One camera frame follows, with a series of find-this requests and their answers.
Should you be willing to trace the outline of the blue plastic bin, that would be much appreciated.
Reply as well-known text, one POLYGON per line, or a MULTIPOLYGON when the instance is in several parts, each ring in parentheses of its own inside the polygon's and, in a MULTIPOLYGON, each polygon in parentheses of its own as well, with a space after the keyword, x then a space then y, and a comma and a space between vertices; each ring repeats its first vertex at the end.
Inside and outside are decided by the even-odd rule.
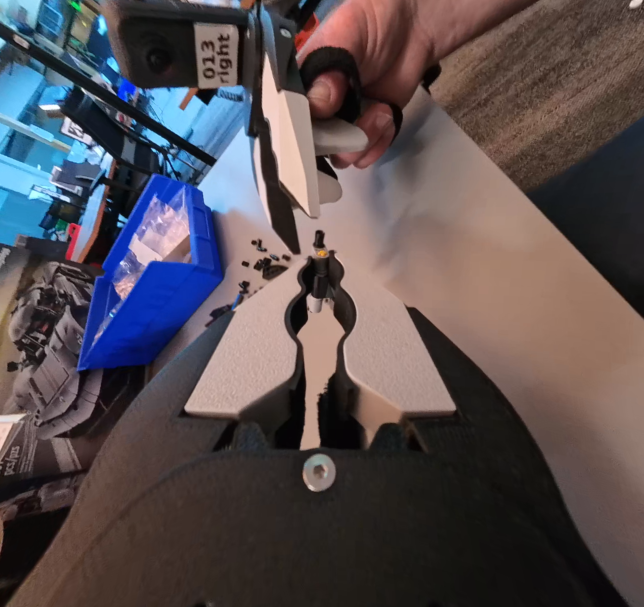
POLYGON ((223 280, 213 214, 194 186, 152 175, 96 278, 77 370, 114 369, 154 361, 223 280), (170 203, 185 190, 191 262, 147 266, 115 314, 120 297, 112 282, 153 197, 170 203))

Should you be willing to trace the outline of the clear plastic bags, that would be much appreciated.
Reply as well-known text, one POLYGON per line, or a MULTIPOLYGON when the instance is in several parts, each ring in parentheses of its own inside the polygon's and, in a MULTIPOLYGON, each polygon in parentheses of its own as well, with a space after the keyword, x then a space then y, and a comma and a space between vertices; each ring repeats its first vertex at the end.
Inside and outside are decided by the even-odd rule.
POLYGON ((188 189, 183 186, 169 203, 153 196, 113 272, 111 283, 118 301, 99 326, 94 342, 104 333, 150 263, 192 262, 187 195, 188 189))

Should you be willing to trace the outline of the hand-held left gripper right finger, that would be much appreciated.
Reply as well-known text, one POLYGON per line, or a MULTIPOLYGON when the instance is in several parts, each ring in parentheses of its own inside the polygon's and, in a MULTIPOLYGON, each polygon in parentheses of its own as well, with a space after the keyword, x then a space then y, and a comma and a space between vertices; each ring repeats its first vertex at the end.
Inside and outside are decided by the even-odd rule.
POLYGON ((343 334, 318 405, 320 445, 367 449, 385 425, 452 418, 457 407, 402 300, 337 255, 328 294, 343 334))

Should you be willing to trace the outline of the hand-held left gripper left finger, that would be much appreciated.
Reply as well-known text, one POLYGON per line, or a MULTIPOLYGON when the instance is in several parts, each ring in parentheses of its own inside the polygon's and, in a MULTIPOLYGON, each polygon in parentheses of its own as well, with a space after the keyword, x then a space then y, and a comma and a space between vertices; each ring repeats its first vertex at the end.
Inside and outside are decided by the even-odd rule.
POLYGON ((299 449, 305 369, 298 334, 308 321, 307 258, 232 312, 184 406, 189 416, 256 423, 279 449, 299 449))

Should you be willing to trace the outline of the person's dark trouser leg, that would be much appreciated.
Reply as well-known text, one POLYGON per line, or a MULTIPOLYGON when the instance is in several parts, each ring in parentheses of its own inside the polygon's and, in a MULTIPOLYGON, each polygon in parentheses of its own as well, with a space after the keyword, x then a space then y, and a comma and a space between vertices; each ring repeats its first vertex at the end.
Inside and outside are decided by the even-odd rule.
POLYGON ((527 197, 643 316, 643 118, 527 197))

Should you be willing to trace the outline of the black lego axle piece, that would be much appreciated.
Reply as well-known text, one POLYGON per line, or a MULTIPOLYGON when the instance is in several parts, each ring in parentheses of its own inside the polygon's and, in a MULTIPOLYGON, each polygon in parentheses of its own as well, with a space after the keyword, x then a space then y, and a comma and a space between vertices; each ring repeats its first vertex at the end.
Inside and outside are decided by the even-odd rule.
POLYGON ((333 306, 334 289, 330 282, 330 252, 325 244, 325 232, 316 230, 312 244, 312 287, 307 295, 307 309, 311 314, 321 312, 324 305, 333 306))

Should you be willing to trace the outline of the black metal post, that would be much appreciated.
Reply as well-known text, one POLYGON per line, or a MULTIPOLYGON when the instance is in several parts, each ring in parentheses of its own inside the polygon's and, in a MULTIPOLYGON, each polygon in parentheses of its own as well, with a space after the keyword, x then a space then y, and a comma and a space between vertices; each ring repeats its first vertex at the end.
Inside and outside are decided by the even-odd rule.
POLYGON ((177 135, 160 122, 139 110, 135 105, 121 99, 116 94, 108 90, 108 88, 103 87, 82 71, 75 69, 72 65, 61 60, 45 48, 40 47, 31 39, 28 39, 22 34, 14 31, 4 23, 1 23, 1 39, 16 50, 24 52, 32 59, 35 59, 39 63, 42 63, 46 67, 57 72, 65 79, 71 81, 75 86, 84 89, 87 93, 110 105, 116 109, 116 111, 122 112, 123 114, 133 118, 136 122, 141 123, 144 128, 148 128, 161 136, 167 142, 176 146, 179 150, 188 153, 190 156, 203 162, 207 166, 215 165, 216 159, 212 155, 194 144, 189 143, 183 137, 177 135))

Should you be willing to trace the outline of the scattered small lego pieces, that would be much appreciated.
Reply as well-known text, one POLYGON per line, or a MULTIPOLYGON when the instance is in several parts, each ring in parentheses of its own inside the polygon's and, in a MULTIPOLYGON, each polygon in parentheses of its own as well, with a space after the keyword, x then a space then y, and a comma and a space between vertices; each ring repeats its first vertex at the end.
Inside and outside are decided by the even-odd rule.
POLYGON ((249 252, 244 251, 241 257, 231 260, 221 282, 207 298, 205 329, 226 313, 237 311, 303 257, 302 254, 273 251, 261 238, 252 239, 249 247, 249 252))

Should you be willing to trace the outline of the person's right hand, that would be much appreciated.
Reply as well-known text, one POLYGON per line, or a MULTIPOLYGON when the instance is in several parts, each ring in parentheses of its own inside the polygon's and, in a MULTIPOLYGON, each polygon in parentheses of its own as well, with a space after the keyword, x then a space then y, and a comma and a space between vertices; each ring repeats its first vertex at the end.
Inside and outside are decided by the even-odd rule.
POLYGON ((433 58, 426 0, 345 0, 300 50, 312 117, 337 116, 348 96, 361 92, 355 124, 368 138, 361 152, 330 157, 334 168, 363 169, 388 150, 433 58), (367 105, 361 107, 362 100, 367 105))

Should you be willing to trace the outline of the lego box with car print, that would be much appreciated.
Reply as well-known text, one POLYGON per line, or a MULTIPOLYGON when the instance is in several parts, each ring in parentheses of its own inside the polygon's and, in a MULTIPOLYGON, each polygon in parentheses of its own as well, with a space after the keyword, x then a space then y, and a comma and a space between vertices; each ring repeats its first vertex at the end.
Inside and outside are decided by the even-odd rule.
POLYGON ((80 370, 92 267, 1 245, 1 522, 71 506, 145 368, 80 370))

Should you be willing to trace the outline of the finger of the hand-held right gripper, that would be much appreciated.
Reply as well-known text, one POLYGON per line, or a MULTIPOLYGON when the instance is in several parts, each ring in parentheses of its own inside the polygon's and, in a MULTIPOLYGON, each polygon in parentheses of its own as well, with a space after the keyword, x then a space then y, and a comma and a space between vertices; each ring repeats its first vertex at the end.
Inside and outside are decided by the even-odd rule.
POLYGON ((278 87, 265 55, 252 105, 254 180, 263 211, 282 244, 299 255, 294 209, 318 218, 321 207, 309 101, 278 87))
POLYGON ((326 157, 316 157, 318 170, 318 194, 320 205, 330 204, 340 200, 342 186, 337 174, 326 157))

